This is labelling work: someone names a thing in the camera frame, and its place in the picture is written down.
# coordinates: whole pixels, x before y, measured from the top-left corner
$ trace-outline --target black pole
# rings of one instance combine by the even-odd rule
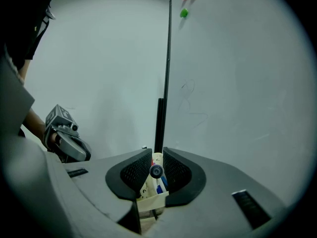
[[[162,152],[162,119],[163,119],[163,99],[158,99],[158,113],[157,113],[157,127],[155,130],[155,144],[154,144],[154,152],[161,153]]]

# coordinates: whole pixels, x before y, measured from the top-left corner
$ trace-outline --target whiteboard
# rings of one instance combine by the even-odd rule
[[[315,70],[283,0],[171,0],[163,146],[234,165],[290,205],[316,163]]]

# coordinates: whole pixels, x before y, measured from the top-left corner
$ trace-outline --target white wall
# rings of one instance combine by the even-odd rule
[[[69,110],[94,159],[144,144],[153,148],[164,88],[168,0],[52,0],[51,5],[56,21],[43,36],[25,83],[35,98],[34,111],[45,119],[56,104]]]

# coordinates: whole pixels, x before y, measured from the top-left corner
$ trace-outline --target green magnet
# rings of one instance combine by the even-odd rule
[[[188,14],[188,9],[182,9],[182,11],[180,12],[180,17],[185,18],[187,14]]]

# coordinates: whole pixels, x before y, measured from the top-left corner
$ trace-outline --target black mesh panel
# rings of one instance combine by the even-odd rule
[[[191,170],[166,152],[164,152],[163,167],[167,178],[169,193],[178,191],[188,184],[192,178]]]
[[[120,177],[126,185],[136,193],[140,192],[145,180],[149,175],[152,155],[148,154],[131,163],[120,172]]]

